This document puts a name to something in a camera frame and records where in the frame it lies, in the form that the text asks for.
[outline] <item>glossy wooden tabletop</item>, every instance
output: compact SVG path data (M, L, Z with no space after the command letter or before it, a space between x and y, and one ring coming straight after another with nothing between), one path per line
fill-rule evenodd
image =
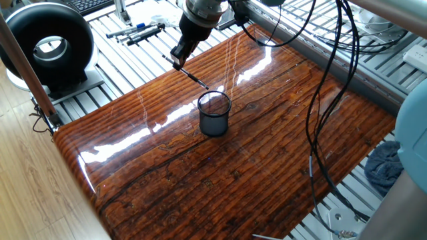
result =
M54 140L66 164L113 239L284 237L313 207L304 129L323 71L290 47L258 47L243 33L185 68L232 99L223 137L200 133L205 90L170 71L61 127ZM321 112L340 87L328 78ZM346 93L320 139L332 179L393 126L385 111ZM314 169L322 198L329 189Z

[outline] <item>black cable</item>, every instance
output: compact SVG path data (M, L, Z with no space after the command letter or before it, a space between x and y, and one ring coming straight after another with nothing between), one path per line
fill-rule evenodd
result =
M379 50L375 50L375 51L360 51L360 53L381 53L385 50L390 49L391 47L395 46L400 40L402 40L406 35L408 34L407 31L405 31L403 34L401 34L401 36L399 36L399 38L397 38L396 40L393 40L389 43L381 43L381 44L375 44L375 45L362 45L360 47L381 47L381 46L387 46L387 47L383 47ZM326 42L325 40L319 38L320 41L323 41L325 44L332 46L331 43ZM341 45L350 45L348 43L340 43ZM338 47L341 50L345 50L345 51L350 51L347 47Z
M242 23L239 23L239 20L238 19L236 19L236 21L239 23L238 25L240 25L241 27L242 27L242 29L243 29L243 31L245 32L245 34L250 38L250 39L252 39L253 41L255 41L259 46L262 46L262 47L282 47L282 46L284 46L284 45L287 45L288 43L290 43L290 42L292 42L293 40L295 40L298 36L300 36L301 35L301 33L304 31L304 29L306 28L306 26L307 26L307 24L310 22L310 18L312 17L312 14L313 14L313 12L314 12L314 7L316 6L316 0L312 0L313 1L313 3L312 3L312 8L310 9L310 12L308 13L308 16L307 16L307 19L306 19L306 21L304 22L304 24L302 25L302 27L301 27L301 29L291 38L291 39L289 39L289 40L287 40L286 42L284 42L284 43L280 43L280 44L276 44L276 45L268 45L268 44L266 44L266 43L263 43L263 42L261 42L261 41L259 41L259 40L257 40L254 36L252 36L250 33L249 33L249 31L246 29L246 27L242 24ZM232 6L232 9L233 9L233 11L234 11L234 13L235 13L235 16L236 17L238 17L237 16L237 14L238 14L238 11L236 11L236 6L233 4L233 1L230 1L230 0L228 0L228 3Z
M49 124L49 122L48 122L48 120L46 118L46 115L44 114L43 110L41 110L40 106L38 106L38 104L36 104L34 106L34 111L36 113L31 113L29 116L36 116L36 117L39 117L39 118L35 121L35 123L33 125L33 131L36 132L36 133L44 133L44 132L48 131L50 133L50 135L53 136L53 129L51 128L51 126L50 126L50 124ZM43 131L38 131L38 130L35 129L35 126L40 121L40 119L42 119L46 123L46 125L48 127L45 130L43 130Z
M276 23L276 26L274 26L274 29L273 29L273 31L272 31L272 35L271 35L271 36L270 36L270 38L268 39L267 43L269 43L269 42L272 40L273 35L274 35L274 33L276 32L276 29L278 28L278 25L279 25L279 23L280 23L280 18L282 17L282 8L281 8L281 7L279 7L279 8L280 8L280 11L279 11L279 20L278 20L278 22Z
M314 101L316 99L316 96L318 96L320 94L320 89L322 88L322 85L325 81L326 75L330 69L331 66L331 59L333 60L336 50L338 49L338 43L339 43L339 39L340 39L340 34L341 34L341 25L337 24L337 28L336 28L336 39L334 41L334 48L332 50L331 53L331 57L330 57L330 61L328 62L328 65L326 67L325 70L325 74L324 77L321 80L321 83L319 84L318 88L316 89L316 92L312 98L312 101L310 102L310 106L309 106L309 110L308 110L308 117L307 117L307 121L306 121L306 134L308 136L308 140L310 145L312 146L311 150L310 150L310 166L311 166L311 162L312 162L312 156L314 155L314 157L318 160L318 164L320 166L320 170L322 172L322 174L324 175L324 177L326 178L327 182L329 183L329 185L332 187L333 189L333 194L341 201L343 202L343 204L345 204L347 207L349 207L359 218L365 219L367 220L369 217L366 216L365 214L355 210L351 203L338 191L338 189L336 188L336 186L334 185L333 181L330 179L330 176L328 175L327 170L324 168L321 160L320 160L320 156L318 154L318 137L321 133L321 130L323 128L323 126L326 124L328 117L332 114L334 108L336 107L336 105L340 102L340 99L342 98L342 96L344 95L345 91L348 88L348 85L350 84L350 81L352 79L352 77L354 76L354 73L356 72L357 69L357 64L358 64L358 55L360 53L360 41L359 41L359 36L358 36L358 30L356 27L356 24L354 23L354 19L352 16L352 12L350 9L350 6L348 5L348 2L346 0L342 0L342 3L344 5L341 5L340 1L337 1L337 5L339 5L338 7L338 21L337 23L341 23L342 21L342 14L340 9L342 8L345 12L346 15L348 16L350 22L352 23L352 35L353 35L353 42L352 42L352 56L350 59L350 66L349 66L349 75L348 75L348 79L347 79L347 83L344 85L343 89L338 93L338 95L336 96L336 98L332 101L332 103L328 106L328 108L326 109L325 113L322 115L322 118L320 119L320 122L318 123L318 121L316 121L316 123L318 123L318 125L315 125L314 127L314 139L311 140L310 137L310 130L308 128L309 126L309 122L310 122L310 113L311 113L311 109L313 107Z

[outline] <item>black mesh pen holder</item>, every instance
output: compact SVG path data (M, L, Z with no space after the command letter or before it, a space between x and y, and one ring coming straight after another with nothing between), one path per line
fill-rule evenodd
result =
M200 130L209 137L220 137L228 130L228 113L232 108L230 98L220 91L208 91L197 102Z

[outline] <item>metal bracket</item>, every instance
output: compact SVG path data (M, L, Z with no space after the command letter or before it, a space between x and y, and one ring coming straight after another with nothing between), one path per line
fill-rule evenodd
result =
M115 15L126 25L131 25L131 17L127 14L125 0L114 0Z
M374 214L373 211L363 211L368 216L372 216ZM355 218L354 213L350 209L331 209L328 214L329 227L333 230L337 231L353 231L355 233L361 233L365 228L365 223L357 218ZM340 240L340 238L330 233L331 240Z

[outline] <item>pen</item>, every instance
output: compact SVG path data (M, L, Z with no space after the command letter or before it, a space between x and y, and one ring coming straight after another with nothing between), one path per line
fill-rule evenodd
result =
M166 55L163 54L162 57L166 59L166 61L173 64L172 59L166 57ZM199 83L199 85L202 86L204 89L209 90L209 87L204 82L200 81L200 79L189 73L187 70L181 68L180 71L187 75L191 80L195 81L196 83Z
M120 35L125 35L127 33L132 33L134 31L136 31L138 29L142 29L144 27L145 27L145 23L140 23L140 24L133 26L133 27L128 27L128 28L125 28L125 29L122 29L122 30L119 30L116 32L107 33L106 35L107 35L107 38L112 38L115 36L120 36Z
M154 36L155 34L158 34L161 32L161 29L159 28L149 28L145 31L142 31L141 33L137 33L135 35L130 36L130 40L126 43L128 46L133 45L135 43L139 43L140 41L147 39L151 36Z

